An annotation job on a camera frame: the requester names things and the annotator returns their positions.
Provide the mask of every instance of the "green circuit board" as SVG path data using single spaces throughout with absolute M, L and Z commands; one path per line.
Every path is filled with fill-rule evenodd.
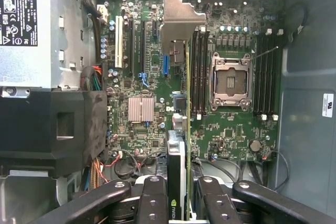
M 111 135 L 110 150 L 123 149 L 135 156 L 145 156 L 153 151 L 165 150 L 165 132 L 174 128 L 173 115 L 178 112 L 174 110 L 173 97 L 174 95 L 185 95 L 186 90 L 185 65 L 169 66 L 169 74 L 163 73 L 165 63 L 160 41 L 160 25 L 163 24 L 163 0 L 101 0 L 102 3 L 105 1 L 109 2 L 108 20 L 115 20 L 116 16 L 127 16 L 124 19 L 126 23 L 123 28 L 122 68 L 114 67 L 115 31 L 111 31 L 110 25 L 107 25 L 102 28 L 101 32 L 101 37 L 107 40 L 107 58 L 105 60 L 110 69 L 107 89 L 109 95 L 108 124 Z M 256 99 L 262 100 L 259 97 L 261 92 L 257 90 L 259 86 L 262 88 L 265 86 L 265 90 L 266 88 L 272 89 L 273 93 L 269 95 L 268 99 L 264 99 L 264 103 L 273 107 L 272 114 L 278 113 L 282 52 L 281 49 L 277 49 L 266 57 L 252 59 L 258 53 L 271 49 L 274 45 L 281 47 L 282 36 L 272 34 L 268 37 L 259 36 L 258 39 L 254 31 L 264 33 L 265 28 L 271 28 L 277 32 L 282 28 L 281 15 L 284 0 L 185 1 L 192 3 L 196 12 L 206 13 L 207 16 L 205 24 L 207 45 L 204 54 L 206 57 L 205 112 L 201 118 L 197 118 L 192 113 L 192 152 L 201 158 L 210 158 L 210 156 L 217 154 L 219 157 L 234 161 L 256 160 L 268 153 L 271 147 L 275 147 L 277 139 L 278 121 L 270 119 L 270 114 L 267 120 L 261 120 L 255 107 L 260 106 L 260 102 L 256 103 Z M 276 15 L 276 19 L 265 18 L 266 15 Z M 158 28 L 157 37 L 153 36 L 154 25 Z M 229 26 L 232 26 L 233 30 L 228 31 Z M 189 44 L 191 61 L 193 61 L 192 45 L 193 39 L 191 38 Z M 246 111 L 243 111 L 239 106 L 220 106 L 215 111 L 212 110 L 211 101 L 208 99 L 211 92 L 209 63 L 215 52 L 223 59 L 241 59 L 245 54 L 249 54 L 252 58 L 252 68 L 248 73 L 251 75 L 249 85 L 252 102 Z M 264 68 L 269 68 L 267 73 L 263 71 Z M 142 78 L 139 78 L 140 73 L 146 74 L 145 83 Z M 269 84 L 269 78 L 273 79 L 271 84 Z M 130 113 L 131 117 L 134 114 L 134 108 L 130 104 L 132 98 L 149 98 L 151 102 L 153 101 L 154 107 L 149 109 L 153 111 L 150 121 L 130 121 Z M 260 151 L 251 151 L 249 143 L 252 140 L 261 143 Z

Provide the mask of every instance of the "cpu socket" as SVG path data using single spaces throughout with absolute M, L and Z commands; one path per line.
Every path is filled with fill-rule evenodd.
M 219 106 L 240 106 L 245 112 L 251 105 L 252 62 L 245 54 L 243 59 L 221 58 L 215 52 L 210 71 L 211 109 Z

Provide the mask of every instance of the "warning label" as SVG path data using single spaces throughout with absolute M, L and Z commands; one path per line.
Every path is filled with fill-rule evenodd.
M 37 46 L 36 0 L 0 0 L 0 46 Z

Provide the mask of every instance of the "white pci slot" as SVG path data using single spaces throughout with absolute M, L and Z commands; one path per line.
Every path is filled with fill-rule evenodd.
M 116 53 L 115 53 L 115 67 L 122 68 L 122 25 L 123 18 L 122 16 L 116 16 L 115 21 L 115 43 L 116 43 Z

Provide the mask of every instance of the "white label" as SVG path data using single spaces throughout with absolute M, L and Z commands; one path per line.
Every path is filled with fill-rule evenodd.
M 323 94 L 322 116 L 332 118 L 334 94 Z

